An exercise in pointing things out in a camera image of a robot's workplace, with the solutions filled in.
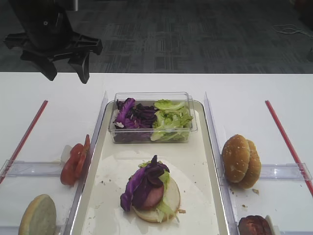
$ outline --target hamburger bun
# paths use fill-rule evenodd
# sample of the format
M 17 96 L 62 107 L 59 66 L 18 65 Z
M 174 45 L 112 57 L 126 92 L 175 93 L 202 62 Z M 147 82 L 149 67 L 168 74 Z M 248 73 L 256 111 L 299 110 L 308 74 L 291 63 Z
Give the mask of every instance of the hamburger bun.
M 19 227 L 19 235 L 54 235 L 56 209 L 53 200 L 42 194 L 28 205 Z
M 164 192 L 164 197 L 167 198 L 166 204 L 172 209 L 172 211 L 177 213 L 179 206 L 180 206 L 180 192 L 179 192 L 179 188 L 175 180 L 172 177 L 170 177 L 169 179 L 167 189 Z M 136 209 L 133 206 L 133 210 L 141 219 L 148 221 L 148 222 L 157 223 L 158 212 L 156 208 L 145 211 L 145 210 Z M 167 220 L 167 217 L 166 215 L 164 215 L 162 222 L 166 220 Z
M 242 188 L 251 188 L 259 179 L 261 162 L 254 143 L 241 135 L 232 136 L 224 145 L 222 159 L 225 177 Z
M 258 181 L 261 173 L 261 162 L 255 145 L 252 141 L 247 141 L 250 148 L 250 162 L 246 175 L 238 183 L 242 188 L 251 188 Z
M 234 135 L 225 143 L 222 151 L 226 179 L 240 182 L 246 175 L 250 161 L 250 148 L 246 139 Z

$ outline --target white table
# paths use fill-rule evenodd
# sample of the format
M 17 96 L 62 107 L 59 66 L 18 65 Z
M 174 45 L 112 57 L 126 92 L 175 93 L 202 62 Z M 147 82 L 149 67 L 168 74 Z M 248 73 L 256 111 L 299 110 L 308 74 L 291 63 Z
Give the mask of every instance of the white table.
M 59 160 L 64 145 L 92 135 L 105 91 L 109 101 L 117 92 L 186 91 L 202 103 L 207 92 L 220 146 L 238 133 L 255 142 L 263 164 L 294 163 L 264 103 L 270 100 L 300 159 L 313 172 L 312 90 L 310 74 L 95 73 L 84 85 L 75 73 L 60 73 L 53 82 L 40 73 L 0 73 L 0 166 L 11 157 L 45 99 L 49 103 L 17 160 Z M 300 198 L 307 204 L 303 216 L 312 218 L 313 199 L 304 182 L 302 186 L 301 196 L 290 191 L 286 197 Z M 288 206 L 277 213 L 283 218 L 287 211 Z M 285 230 L 299 230 L 287 219 L 278 222 Z M 301 227 L 313 231 L 311 224 Z

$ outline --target cable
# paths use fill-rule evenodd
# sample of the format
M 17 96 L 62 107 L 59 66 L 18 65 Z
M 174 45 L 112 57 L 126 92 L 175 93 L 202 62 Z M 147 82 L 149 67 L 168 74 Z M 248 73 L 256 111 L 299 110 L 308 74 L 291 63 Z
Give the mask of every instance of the cable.
M 279 29 L 277 30 L 275 27 L 283 27 L 286 26 L 286 28 Z M 278 25 L 273 25 L 272 28 L 274 29 L 275 32 L 277 33 L 283 33 L 283 34 L 296 34 L 296 33 L 302 33 L 309 38 L 313 39 L 313 35 L 303 31 L 302 29 L 298 28 L 294 24 L 278 24 Z

